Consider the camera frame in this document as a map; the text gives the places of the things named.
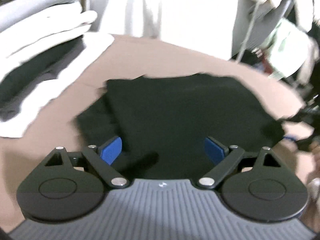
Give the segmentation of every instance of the white logo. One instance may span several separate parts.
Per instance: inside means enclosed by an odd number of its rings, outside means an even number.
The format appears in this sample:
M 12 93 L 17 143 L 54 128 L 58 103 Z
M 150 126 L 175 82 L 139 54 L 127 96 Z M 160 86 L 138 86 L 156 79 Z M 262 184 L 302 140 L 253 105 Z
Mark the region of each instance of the white logo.
M 167 186 L 167 184 L 165 182 L 162 182 L 162 183 L 159 183 L 159 186 L 160 187 L 165 187 L 165 186 Z

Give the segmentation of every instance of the black folded cloth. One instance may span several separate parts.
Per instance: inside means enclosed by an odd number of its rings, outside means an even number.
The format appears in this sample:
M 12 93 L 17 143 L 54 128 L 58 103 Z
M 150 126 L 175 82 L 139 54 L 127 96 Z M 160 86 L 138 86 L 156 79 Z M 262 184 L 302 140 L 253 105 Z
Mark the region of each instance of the black folded cloth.
M 106 86 L 77 122 L 88 144 L 122 138 L 124 152 L 112 166 L 129 179 L 199 179 L 213 168 L 204 152 L 207 136 L 257 151 L 284 135 L 281 123 L 231 77 L 142 76 Z
M 0 119 L 7 121 L 20 113 L 23 100 L 42 81 L 58 74 L 84 50 L 83 36 L 44 51 L 8 73 L 0 82 Z

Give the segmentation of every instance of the brown table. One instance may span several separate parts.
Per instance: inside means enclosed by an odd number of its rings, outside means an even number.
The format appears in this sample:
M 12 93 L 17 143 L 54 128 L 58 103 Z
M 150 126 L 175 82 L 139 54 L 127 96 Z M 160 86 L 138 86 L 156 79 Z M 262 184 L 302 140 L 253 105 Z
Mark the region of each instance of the brown table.
M 199 72 L 237 78 L 260 100 L 275 118 L 295 114 L 303 101 L 287 85 L 269 79 L 246 65 L 237 65 L 202 53 L 157 40 L 115 36 L 114 43 L 67 88 L 61 96 L 44 107 L 25 136 L 0 138 L 0 227 L 12 230 L 23 216 L 15 193 L 20 182 L 56 146 L 76 151 L 84 145 L 75 127 L 74 117 L 102 93 L 104 81 L 111 78 L 169 77 Z M 300 138 L 311 134 L 307 125 L 286 125 Z M 274 150 L 307 182 L 314 166 L 310 153 L 293 153 L 294 146 L 281 142 Z M 320 219 L 314 206 L 306 221 L 318 230 Z

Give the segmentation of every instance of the metal pin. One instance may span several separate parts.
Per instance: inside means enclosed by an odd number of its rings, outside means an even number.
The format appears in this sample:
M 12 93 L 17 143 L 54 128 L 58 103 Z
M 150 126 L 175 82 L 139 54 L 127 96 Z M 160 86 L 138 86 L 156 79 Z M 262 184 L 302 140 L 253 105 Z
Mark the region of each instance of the metal pin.
M 111 183 L 115 186 L 124 186 L 127 184 L 127 180 L 125 178 L 114 178 L 111 180 Z
M 213 178 L 201 178 L 199 179 L 199 183 L 203 186 L 212 186 L 214 184 Z

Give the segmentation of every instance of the triangular cutout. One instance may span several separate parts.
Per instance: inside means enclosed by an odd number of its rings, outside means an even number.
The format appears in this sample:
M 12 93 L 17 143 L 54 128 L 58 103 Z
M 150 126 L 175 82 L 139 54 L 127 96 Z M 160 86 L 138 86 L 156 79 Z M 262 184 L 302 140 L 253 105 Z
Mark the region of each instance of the triangular cutout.
M 272 154 L 267 154 L 264 158 L 263 166 L 268 167 L 281 167 L 281 165 L 276 161 Z
M 46 163 L 45 166 L 58 166 L 62 165 L 62 157 L 60 153 L 55 153 L 50 160 Z

